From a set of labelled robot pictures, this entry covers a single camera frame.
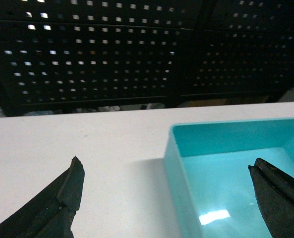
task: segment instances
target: white table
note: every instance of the white table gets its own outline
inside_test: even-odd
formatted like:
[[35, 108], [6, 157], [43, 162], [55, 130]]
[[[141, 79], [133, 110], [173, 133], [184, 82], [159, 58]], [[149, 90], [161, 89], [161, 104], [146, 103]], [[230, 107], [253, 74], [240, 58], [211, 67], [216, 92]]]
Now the white table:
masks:
[[85, 169], [75, 238], [178, 238], [162, 165], [174, 123], [294, 117], [294, 103], [0, 119], [0, 222], [65, 171]]

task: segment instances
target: turquoise plastic tray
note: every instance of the turquoise plastic tray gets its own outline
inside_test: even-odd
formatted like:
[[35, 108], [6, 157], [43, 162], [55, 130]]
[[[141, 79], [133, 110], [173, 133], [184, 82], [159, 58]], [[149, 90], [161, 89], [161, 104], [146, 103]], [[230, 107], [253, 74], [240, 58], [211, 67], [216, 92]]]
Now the turquoise plastic tray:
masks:
[[247, 168], [258, 157], [294, 177], [294, 119], [172, 126], [164, 163], [184, 238], [271, 238]]

